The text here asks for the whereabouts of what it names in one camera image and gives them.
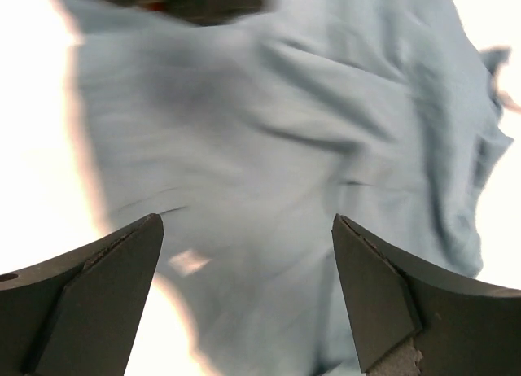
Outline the blue t shirt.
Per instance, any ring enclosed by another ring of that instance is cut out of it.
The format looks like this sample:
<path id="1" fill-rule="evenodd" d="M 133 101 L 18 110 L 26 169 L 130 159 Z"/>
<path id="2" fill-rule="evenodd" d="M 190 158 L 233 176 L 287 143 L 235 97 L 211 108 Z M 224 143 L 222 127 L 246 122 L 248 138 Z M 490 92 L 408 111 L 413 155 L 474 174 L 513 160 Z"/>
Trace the blue t shirt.
<path id="1" fill-rule="evenodd" d="M 61 0 L 103 218 L 164 221 L 160 274 L 223 375 L 357 375 L 331 226 L 483 267 L 478 198 L 510 145 L 453 0 L 272 0 L 200 27 Z"/>

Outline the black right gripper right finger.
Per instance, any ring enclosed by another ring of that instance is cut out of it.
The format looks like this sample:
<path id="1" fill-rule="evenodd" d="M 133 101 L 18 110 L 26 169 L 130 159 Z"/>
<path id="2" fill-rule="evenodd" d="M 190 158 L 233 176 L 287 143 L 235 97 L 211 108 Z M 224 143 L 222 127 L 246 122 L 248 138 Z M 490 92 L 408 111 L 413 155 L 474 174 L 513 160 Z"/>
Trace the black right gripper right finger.
<path id="1" fill-rule="evenodd" d="M 443 269 L 345 216 L 332 238 L 362 373 L 520 373 L 518 290 Z"/>

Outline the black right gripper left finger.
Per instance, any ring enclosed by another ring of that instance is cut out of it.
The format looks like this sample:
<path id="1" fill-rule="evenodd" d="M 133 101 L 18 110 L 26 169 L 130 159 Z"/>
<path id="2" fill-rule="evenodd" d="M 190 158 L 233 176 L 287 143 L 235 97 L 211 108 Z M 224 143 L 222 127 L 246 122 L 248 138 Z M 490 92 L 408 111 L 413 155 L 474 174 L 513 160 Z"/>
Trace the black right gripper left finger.
<path id="1" fill-rule="evenodd" d="M 134 345 L 164 237 L 147 215 L 1 276 L 1 374 L 117 376 Z"/>

